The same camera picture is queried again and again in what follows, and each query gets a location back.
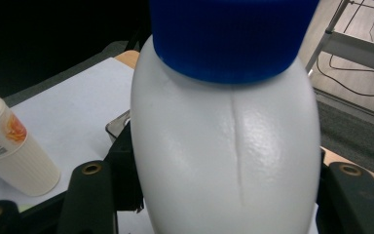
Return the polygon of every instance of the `bottle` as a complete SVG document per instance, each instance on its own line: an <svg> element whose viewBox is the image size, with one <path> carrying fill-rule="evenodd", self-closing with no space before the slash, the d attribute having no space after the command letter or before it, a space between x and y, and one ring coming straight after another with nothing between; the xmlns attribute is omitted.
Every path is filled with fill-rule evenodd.
<svg viewBox="0 0 374 234"><path fill-rule="evenodd" d="M54 162L1 98L0 177L29 196L49 192L60 177Z"/></svg>
<svg viewBox="0 0 374 234"><path fill-rule="evenodd" d="M318 108L297 53L315 0L151 0L131 137L155 233L307 233Z"/></svg>

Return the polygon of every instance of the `blue bottle cap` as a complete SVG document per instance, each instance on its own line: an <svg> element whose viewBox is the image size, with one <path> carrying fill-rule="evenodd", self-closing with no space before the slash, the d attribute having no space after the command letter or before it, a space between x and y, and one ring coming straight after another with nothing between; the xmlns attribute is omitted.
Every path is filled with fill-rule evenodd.
<svg viewBox="0 0 374 234"><path fill-rule="evenodd" d="M273 77L297 57L318 0L150 0L154 49L172 69L215 83Z"/></svg>

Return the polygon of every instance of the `white plastic bottle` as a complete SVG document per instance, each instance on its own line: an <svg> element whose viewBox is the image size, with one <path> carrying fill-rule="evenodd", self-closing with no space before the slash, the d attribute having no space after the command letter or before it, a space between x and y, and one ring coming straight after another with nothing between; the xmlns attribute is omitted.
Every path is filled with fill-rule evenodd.
<svg viewBox="0 0 374 234"><path fill-rule="evenodd" d="M131 135L156 234L308 231L319 122L296 55L317 3L150 1Z"/></svg>
<svg viewBox="0 0 374 234"><path fill-rule="evenodd" d="M60 177L51 158L1 98L0 177L29 196L49 192Z"/></svg>

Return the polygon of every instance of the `small bottle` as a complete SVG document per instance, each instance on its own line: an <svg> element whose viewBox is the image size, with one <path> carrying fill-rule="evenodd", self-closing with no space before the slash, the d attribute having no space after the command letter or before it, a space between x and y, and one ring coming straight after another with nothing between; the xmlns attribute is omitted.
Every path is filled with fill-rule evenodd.
<svg viewBox="0 0 374 234"><path fill-rule="evenodd" d="M0 177L29 196L52 190L60 171L0 98Z"/></svg>
<svg viewBox="0 0 374 234"><path fill-rule="evenodd" d="M297 58L317 0L151 0L131 87L157 234L309 229L318 108Z"/></svg>

